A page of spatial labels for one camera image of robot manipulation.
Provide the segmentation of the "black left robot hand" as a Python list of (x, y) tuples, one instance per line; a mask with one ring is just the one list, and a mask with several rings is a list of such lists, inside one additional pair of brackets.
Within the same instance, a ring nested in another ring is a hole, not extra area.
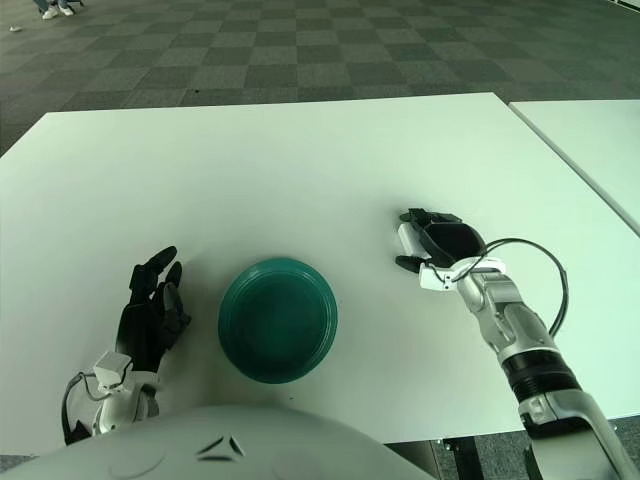
[(176, 256), (177, 248), (169, 246), (133, 268), (115, 351), (129, 356), (137, 371), (157, 372), (191, 323), (179, 292), (183, 268)]

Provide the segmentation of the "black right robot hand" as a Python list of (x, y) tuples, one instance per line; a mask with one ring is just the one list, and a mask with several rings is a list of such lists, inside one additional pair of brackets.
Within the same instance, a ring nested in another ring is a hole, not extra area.
[(396, 256), (395, 263), (412, 273), (418, 273), (422, 264), (449, 268), (486, 252), (479, 233), (453, 214), (410, 208), (399, 219), (400, 226), (408, 228), (407, 239), (418, 250)]

